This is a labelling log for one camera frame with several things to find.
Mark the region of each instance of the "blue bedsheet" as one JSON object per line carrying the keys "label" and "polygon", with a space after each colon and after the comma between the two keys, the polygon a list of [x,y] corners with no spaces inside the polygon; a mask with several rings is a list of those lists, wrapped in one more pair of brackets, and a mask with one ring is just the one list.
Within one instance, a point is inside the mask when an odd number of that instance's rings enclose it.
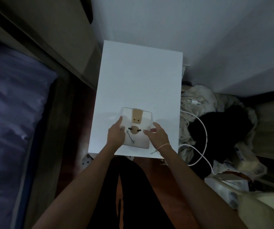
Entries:
{"label": "blue bedsheet", "polygon": [[54,71],[0,44],[0,228],[9,228],[28,140],[41,119]]}

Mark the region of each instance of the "wooden floor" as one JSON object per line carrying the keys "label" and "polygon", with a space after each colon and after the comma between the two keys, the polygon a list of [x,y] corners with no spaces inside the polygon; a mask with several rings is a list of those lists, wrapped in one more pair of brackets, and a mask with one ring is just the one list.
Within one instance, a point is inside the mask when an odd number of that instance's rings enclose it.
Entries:
{"label": "wooden floor", "polygon": [[[56,196],[81,172],[80,161],[88,150],[94,105],[95,92],[87,85],[78,83]],[[199,228],[169,168],[161,165],[159,159],[136,157],[134,162],[146,173],[162,207],[175,228]],[[118,205],[121,198],[122,188],[119,179],[115,204]],[[122,220],[120,221],[120,228],[123,228]]]}

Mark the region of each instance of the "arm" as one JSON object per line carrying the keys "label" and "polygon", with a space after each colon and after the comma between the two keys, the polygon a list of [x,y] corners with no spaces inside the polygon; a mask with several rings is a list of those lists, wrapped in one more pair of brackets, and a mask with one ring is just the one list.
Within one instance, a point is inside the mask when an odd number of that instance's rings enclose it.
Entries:
{"label": "arm", "polygon": [[122,116],[108,130],[107,143],[92,163],[74,179],[33,226],[33,229],[86,228],[113,155],[123,144]]}
{"label": "arm", "polygon": [[[159,124],[155,122],[153,124],[156,129],[144,130],[144,133],[157,149],[169,143],[169,139]],[[162,146],[159,152],[168,163],[179,188],[202,228],[247,228],[229,205],[190,169],[170,145]]]}

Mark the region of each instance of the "hand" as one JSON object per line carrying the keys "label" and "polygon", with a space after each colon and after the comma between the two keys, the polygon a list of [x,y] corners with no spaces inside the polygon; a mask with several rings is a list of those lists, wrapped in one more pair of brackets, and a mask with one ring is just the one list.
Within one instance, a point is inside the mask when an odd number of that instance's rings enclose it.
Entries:
{"label": "hand", "polygon": [[123,145],[125,140],[125,132],[124,128],[120,128],[120,124],[122,122],[122,116],[120,116],[119,120],[109,128],[107,134],[107,145],[114,147],[115,149],[119,149],[120,146]]}
{"label": "hand", "polygon": [[156,122],[153,122],[153,124],[156,128],[151,128],[151,131],[144,130],[143,133],[149,137],[150,142],[152,143],[154,148],[158,149],[160,146],[164,144],[169,144],[170,143],[169,138],[166,132],[164,131],[164,129]]}

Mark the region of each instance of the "person's left hand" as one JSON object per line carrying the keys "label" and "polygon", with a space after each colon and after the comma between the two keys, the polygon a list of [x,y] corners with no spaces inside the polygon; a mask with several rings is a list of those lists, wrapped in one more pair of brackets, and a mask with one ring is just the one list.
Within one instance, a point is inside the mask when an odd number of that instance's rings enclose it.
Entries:
{"label": "person's left hand", "polygon": [[107,135],[107,145],[119,149],[120,146],[123,145],[125,140],[125,127],[120,128],[120,124],[122,122],[122,116],[120,116],[119,120],[112,125],[112,127],[108,130]]}

